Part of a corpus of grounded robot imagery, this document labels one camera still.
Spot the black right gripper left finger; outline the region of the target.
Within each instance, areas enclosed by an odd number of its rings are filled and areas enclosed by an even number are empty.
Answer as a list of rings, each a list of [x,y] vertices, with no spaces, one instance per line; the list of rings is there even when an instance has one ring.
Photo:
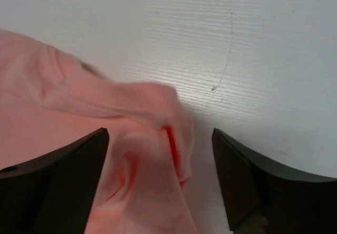
[[[109,134],[100,128],[1,170],[1,233],[84,233]]]

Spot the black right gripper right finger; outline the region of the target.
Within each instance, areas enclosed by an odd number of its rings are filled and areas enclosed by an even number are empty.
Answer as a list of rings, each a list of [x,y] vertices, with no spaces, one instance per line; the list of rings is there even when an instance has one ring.
[[[274,161],[214,129],[212,146],[233,233],[336,233],[336,179]]]

